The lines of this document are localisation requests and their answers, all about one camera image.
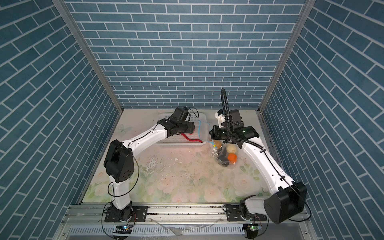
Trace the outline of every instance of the blue brick wall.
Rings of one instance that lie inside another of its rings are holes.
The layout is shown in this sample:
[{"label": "blue brick wall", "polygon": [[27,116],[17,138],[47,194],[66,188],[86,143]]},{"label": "blue brick wall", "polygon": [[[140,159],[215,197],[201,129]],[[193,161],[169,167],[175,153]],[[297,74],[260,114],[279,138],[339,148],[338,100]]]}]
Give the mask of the blue brick wall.
[{"label": "blue brick wall", "polygon": [[265,109],[319,239],[384,239],[383,13],[317,0]]},{"label": "blue brick wall", "polygon": [[50,239],[117,110],[51,0],[0,0],[0,239]]},{"label": "blue brick wall", "polygon": [[124,108],[256,108],[304,1],[66,3]]}]

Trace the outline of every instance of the basket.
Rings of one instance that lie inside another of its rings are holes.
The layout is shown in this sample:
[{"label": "basket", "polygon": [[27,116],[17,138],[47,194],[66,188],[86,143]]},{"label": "basket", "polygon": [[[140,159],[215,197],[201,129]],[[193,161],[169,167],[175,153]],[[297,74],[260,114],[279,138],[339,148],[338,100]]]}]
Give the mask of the basket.
[{"label": "basket", "polygon": [[[162,113],[159,114],[157,120],[161,120],[163,118],[169,118],[172,115],[172,113]],[[200,126],[200,138],[198,135],[198,129],[199,129],[199,120],[202,122]],[[207,117],[203,113],[199,113],[199,118],[197,118],[195,115],[191,114],[190,121],[192,121],[195,124],[195,132],[191,135],[186,134],[187,137],[190,139],[200,139],[203,141],[208,141],[208,132],[209,132],[209,125],[207,123],[203,123],[207,121]],[[156,143],[156,145],[164,146],[164,147],[200,147],[204,145],[206,142],[190,142],[187,139],[185,139],[182,135],[173,135],[170,136],[164,140],[161,140]]]}]

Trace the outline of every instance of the plastic bag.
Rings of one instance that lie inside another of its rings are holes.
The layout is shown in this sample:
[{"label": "plastic bag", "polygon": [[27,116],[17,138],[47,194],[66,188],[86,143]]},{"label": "plastic bag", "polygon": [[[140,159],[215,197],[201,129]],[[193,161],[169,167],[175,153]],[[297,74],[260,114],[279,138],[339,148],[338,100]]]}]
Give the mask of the plastic bag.
[{"label": "plastic bag", "polygon": [[213,148],[211,156],[216,158],[223,167],[233,167],[237,161],[237,148],[235,144],[222,144],[220,148]]}]

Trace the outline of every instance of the orange ball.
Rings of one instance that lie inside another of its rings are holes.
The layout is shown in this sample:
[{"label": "orange ball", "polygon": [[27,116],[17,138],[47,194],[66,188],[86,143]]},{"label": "orange ball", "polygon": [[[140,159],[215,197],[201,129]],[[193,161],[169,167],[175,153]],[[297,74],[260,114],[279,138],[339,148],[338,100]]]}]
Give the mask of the orange ball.
[{"label": "orange ball", "polygon": [[236,154],[233,154],[233,153],[228,154],[227,158],[228,158],[229,163],[231,163],[231,164],[235,164],[237,161],[237,156],[236,156]]}]

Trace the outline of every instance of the red rope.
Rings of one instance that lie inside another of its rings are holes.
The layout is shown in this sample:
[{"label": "red rope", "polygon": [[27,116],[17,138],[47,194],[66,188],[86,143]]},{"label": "red rope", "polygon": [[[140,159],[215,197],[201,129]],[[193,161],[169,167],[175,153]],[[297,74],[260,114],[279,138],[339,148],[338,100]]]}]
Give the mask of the red rope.
[{"label": "red rope", "polygon": [[180,133],[183,137],[185,137],[185,139],[187,139],[188,141],[191,141],[191,142],[203,142],[201,141],[200,139],[190,139],[189,137],[187,137],[187,135],[185,135],[184,133]]}]

